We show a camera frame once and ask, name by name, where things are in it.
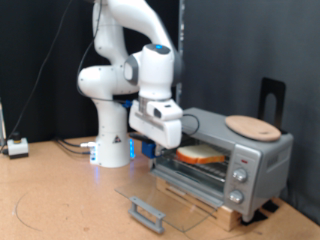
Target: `wooden block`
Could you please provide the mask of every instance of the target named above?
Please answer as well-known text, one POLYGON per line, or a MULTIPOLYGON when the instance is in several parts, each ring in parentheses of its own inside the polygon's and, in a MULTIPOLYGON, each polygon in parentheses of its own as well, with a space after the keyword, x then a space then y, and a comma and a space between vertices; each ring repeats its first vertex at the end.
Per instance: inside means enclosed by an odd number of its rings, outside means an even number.
POLYGON ((159 177, 157 177, 157 189, 176 201, 179 201, 190 208, 192 207, 194 211, 197 211, 204 217, 209 215, 209 221, 215 223, 226 231, 231 231, 241 222, 240 213, 225 206, 215 209, 214 207, 198 199, 193 194, 177 188, 159 177))

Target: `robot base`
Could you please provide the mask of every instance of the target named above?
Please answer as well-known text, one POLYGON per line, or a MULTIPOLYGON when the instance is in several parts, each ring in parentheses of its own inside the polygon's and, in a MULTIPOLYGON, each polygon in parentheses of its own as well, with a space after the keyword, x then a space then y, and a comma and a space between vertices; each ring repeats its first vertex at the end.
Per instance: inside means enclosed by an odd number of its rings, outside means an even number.
POLYGON ((123 167, 130 163, 127 132, 104 133, 96 138, 90 163, 107 168, 123 167))
POLYGON ((127 111, 114 102, 94 101, 98 110, 99 135, 91 149, 90 163, 107 168, 130 163, 127 111))

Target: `toaster oven knob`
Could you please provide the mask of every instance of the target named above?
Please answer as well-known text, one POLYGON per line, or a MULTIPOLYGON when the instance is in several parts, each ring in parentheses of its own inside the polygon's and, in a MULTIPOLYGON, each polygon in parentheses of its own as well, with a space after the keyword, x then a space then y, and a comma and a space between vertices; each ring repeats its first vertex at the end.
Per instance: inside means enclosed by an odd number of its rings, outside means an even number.
POLYGON ((243 202, 243 194, 239 190, 234 190, 230 193, 229 199, 236 204, 240 204, 243 202))
POLYGON ((245 182, 247 180, 247 172, 243 168, 235 170, 232 176, 237 179, 239 182, 245 182))

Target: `wooden table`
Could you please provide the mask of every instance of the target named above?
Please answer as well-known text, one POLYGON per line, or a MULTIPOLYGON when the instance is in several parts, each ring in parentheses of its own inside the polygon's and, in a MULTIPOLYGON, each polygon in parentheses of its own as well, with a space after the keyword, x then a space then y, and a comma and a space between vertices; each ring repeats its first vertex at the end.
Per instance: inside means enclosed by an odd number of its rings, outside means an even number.
POLYGON ((203 221, 182 233, 164 223, 158 235, 130 217, 130 201, 114 190, 148 173, 146 157, 137 153, 130 165, 106 169, 54 142, 29 148, 28 158, 0 155, 1 239, 320 239, 319 226, 280 199, 276 213, 248 227, 225 232, 203 221))

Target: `black curtain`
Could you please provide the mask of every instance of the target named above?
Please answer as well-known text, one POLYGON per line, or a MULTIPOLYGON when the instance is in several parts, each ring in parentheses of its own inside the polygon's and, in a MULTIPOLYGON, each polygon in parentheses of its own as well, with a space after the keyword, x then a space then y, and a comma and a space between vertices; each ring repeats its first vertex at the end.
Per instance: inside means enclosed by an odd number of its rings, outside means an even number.
MULTIPOLYGON (((68 0, 2 1, 0 7, 0 97, 7 135, 36 81, 68 0)), ((179 0, 149 0, 177 45, 179 0)), ((29 142, 97 134, 98 120, 90 99, 76 90, 77 69, 92 41, 90 1, 73 0, 60 36, 44 68, 38 88, 18 131, 29 142)), ((125 30, 129 53, 140 51, 149 40, 125 30)), ((108 64, 92 48, 83 67, 108 64)), ((133 99, 136 95, 118 97, 133 99)))

